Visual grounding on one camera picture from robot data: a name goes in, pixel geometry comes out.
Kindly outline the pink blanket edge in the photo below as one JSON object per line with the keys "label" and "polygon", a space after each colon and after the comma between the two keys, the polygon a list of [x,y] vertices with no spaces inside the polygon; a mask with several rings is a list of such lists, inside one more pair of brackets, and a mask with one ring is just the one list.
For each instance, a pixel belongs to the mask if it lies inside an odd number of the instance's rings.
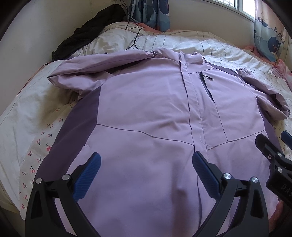
{"label": "pink blanket edge", "polygon": [[247,50],[253,53],[256,57],[260,58],[262,61],[272,65],[273,67],[276,68],[276,73],[281,74],[287,80],[288,79],[291,80],[291,71],[289,70],[288,66],[284,63],[282,59],[277,59],[276,62],[271,62],[265,56],[262,56],[257,50],[257,48],[253,45],[246,46],[244,50]]}

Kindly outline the blue cartoon curtain right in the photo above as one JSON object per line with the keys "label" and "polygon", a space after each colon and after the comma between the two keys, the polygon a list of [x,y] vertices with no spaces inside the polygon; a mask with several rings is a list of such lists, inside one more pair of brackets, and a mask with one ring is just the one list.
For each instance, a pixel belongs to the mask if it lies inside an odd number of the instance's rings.
{"label": "blue cartoon curtain right", "polygon": [[255,1],[254,45],[270,62],[286,57],[289,35],[278,16],[264,1]]}

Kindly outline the blue cartoon curtain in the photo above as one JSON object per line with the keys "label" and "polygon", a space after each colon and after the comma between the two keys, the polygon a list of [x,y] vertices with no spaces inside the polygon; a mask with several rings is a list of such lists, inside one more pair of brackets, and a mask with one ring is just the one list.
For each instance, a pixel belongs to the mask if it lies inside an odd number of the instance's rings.
{"label": "blue cartoon curtain", "polygon": [[255,1],[254,45],[270,62],[286,57],[289,35],[278,16],[264,1]]}
{"label": "blue cartoon curtain", "polygon": [[144,23],[161,32],[170,30],[168,0],[131,0],[128,11],[129,19],[134,22]]}

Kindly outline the blue cartoon curtain left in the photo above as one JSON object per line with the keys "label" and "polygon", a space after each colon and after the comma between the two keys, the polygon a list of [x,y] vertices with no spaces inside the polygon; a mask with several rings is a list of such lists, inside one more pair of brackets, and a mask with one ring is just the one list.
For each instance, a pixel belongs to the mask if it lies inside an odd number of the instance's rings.
{"label": "blue cartoon curtain left", "polygon": [[131,0],[128,11],[129,19],[134,22],[144,23],[161,32],[170,30],[168,0]]}

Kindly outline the cream striped quilt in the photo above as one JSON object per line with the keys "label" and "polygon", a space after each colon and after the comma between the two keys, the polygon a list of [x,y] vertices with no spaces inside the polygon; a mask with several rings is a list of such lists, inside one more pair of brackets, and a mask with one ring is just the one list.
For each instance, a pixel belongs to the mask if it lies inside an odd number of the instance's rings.
{"label": "cream striped quilt", "polygon": [[157,48],[168,48],[187,54],[197,52],[212,62],[223,62],[236,68],[249,67],[265,73],[269,73],[273,68],[253,53],[240,49],[210,32],[175,30],[153,33],[127,22],[106,26],[97,38],[74,52],[73,56],[112,53],[126,49],[153,51]]}

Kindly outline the black garment by wall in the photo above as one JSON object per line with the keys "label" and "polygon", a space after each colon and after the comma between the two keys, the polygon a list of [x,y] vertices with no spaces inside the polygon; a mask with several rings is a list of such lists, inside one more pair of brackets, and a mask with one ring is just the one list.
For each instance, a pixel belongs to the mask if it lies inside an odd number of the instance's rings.
{"label": "black garment by wall", "polygon": [[99,11],[52,52],[52,61],[69,58],[74,52],[97,38],[106,26],[123,21],[125,16],[125,11],[119,4],[113,4]]}

